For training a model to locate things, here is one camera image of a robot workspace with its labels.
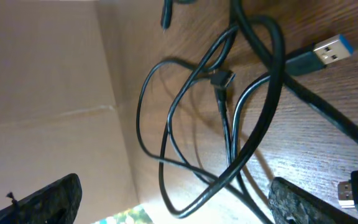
wall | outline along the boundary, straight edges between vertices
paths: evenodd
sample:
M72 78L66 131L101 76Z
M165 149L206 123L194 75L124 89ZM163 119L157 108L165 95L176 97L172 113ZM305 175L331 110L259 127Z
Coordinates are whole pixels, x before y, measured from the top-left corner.
M94 2L0 1L0 209L71 172L76 223L137 204Z

wooden table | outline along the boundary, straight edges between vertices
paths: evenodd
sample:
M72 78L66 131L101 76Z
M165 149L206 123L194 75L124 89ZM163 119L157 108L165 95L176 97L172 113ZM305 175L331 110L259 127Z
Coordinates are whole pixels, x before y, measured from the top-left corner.
M358 124L358 1L243 1L248 15L266 14L281 25L290 52L313 41L344 34L354 55L327 69L296 79ZM226 190L184 220L167 212L158 187L158 162L147 157L135 135L135 109L149 70L169 56L199 62L214 39L227 27L229 1L199 0L174 5L171 27L160 27L162 0L100 1L99 20L109 61L114 94L138 198L155 223L258 223L258 219ZM268 45L266 30L255 28ZM229 111L241 91L266 69L238 35L224 65L237 73ZM173 65L158 71L149 85L141 128L147 147L159 153L168 108L189 71ZM260 88L242 114L242 144L252 131L264 103ZM221 121L212 86L200 83L184 97L173 118L175 137L192 164L219 175L226 167ZM167 156L177 159L170 144ZM337 184L358 170L358 145L307 105L283 89L273 122L244 168L246 186L265 213L264 202L273 177L283 177L340 208ZM174 205L183 208L205 189L187 170L166 166L165 180ZM354 209L344 210L358 218Z

